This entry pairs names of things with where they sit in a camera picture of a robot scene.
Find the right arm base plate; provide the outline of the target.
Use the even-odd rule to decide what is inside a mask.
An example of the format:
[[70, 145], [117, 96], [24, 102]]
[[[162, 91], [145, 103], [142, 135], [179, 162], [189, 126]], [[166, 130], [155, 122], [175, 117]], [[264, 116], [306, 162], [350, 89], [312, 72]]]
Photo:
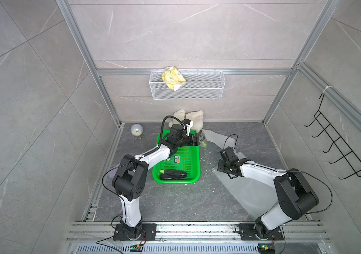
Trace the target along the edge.
[[255, 223], [240, 223], [237, 229], [241, 240], [284, 240], [281, 227], [269, 230]]

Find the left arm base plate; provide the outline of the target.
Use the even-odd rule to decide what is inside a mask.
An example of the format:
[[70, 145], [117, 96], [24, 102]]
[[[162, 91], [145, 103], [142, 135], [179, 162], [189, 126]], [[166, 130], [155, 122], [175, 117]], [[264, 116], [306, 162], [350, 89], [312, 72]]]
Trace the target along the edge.
[[127, 240], [143, 240], [154, 241], [157, 233], [157, 224], [143, 223], [137, 225], [135, 228], [129, 227], [126, 224], [117, 224], [115, 226], [115, 233], [113, 240], [127, 241]]

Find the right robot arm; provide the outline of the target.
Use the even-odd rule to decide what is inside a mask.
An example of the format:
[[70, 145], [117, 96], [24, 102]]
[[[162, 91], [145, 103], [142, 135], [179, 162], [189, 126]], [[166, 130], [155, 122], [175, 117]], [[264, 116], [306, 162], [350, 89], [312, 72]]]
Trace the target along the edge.
[[217, 170], [230, 179], [244, 177], [266, 184], [276, 193], [278, 203], [255, 220], [255, 236], [265, 240], [273, 230], [300, 219], [319, 204], [319, 198], [298, 169], [280, 170], [239, 158], [232, 147], [220, 151]]

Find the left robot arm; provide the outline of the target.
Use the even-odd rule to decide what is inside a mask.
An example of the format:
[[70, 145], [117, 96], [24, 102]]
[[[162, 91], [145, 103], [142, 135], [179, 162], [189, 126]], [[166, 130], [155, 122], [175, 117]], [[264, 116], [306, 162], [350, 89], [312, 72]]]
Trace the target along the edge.
[[194, 122], [186, 119], [174, 124], [167, 135], [160, 131], [158, 144], [140, 155], [125, 155], [112, 180], [115, 193], [119, 196], [123, 217], [120, 225], [130, 238], [138, 238], [142, 233], [142, 215], [139, 197], [144, 190], [148, 170], [171, 158], [180, 147], [197, 147], [197, 135], [191, 133]]

